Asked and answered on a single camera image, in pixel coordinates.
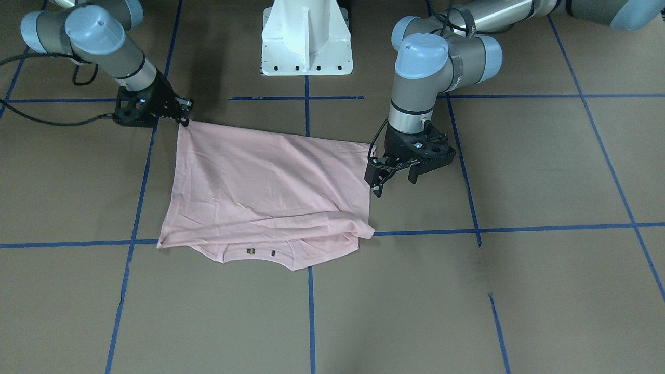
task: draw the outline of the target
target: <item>white mounting bracket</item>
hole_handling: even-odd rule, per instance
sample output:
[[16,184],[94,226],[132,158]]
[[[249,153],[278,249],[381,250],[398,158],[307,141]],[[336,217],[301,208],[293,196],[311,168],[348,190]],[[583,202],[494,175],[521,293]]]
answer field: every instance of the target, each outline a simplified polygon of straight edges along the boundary
[[263,11],[264,75],[347,75],[353,71],[348,11],[335,0],[275,0]]

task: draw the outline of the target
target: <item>light blue joint cap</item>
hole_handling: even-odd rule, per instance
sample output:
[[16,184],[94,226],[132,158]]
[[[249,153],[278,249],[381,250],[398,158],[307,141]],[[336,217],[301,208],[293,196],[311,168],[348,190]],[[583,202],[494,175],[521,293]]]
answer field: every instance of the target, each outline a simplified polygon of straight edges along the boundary
[[411,21],[416,18],[420,19],[414,15],[408,15],[397,21],[397,24],[392,29],[392,36],[390,37],[390,41],[392,41],[392,47],[395,48],[395,51],[400,48],[400,44],[402,44],[402,40],[404,39],[406,28],[409,27],[409,23],[411,23]]
[[628,0],[614,16],[610,27],[633,31],[651,22],[665,8],[665,0]]
[[482,36],[480,40],[485,45],[485,71],[476,84],[494,77],[501,69],[501,64],[503,64],[503,51],[499,42],[488,36]]
[[74,45],[91,55],[113,53],[125,41],[125,31],[120,22],[97,5],[73,11],[65,21],[65,32]]
[[39,41],[39,34],[37,34],[37,18],[44,11],[30,12],[21,19],[21,35],[28,47],[33,51],[39,53],[46,53],[46,49]]
[[448,61],[448,42],[434,34],[411,34],[397,53],[395,72],[402,78],[421,79],[436,74]]
[[129,15],[132,18],[131,30],[143,22],[143,7],[138,0],[125,0],[125,4],[127,4]]

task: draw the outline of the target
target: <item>pink cloth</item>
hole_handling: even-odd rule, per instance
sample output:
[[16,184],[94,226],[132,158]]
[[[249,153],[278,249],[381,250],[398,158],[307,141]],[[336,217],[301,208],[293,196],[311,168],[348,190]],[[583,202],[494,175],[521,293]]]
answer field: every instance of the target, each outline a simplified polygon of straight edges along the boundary
[[191,121],[180,127],[171,204],[157,248],[291,270],[369,239],[369,145]]

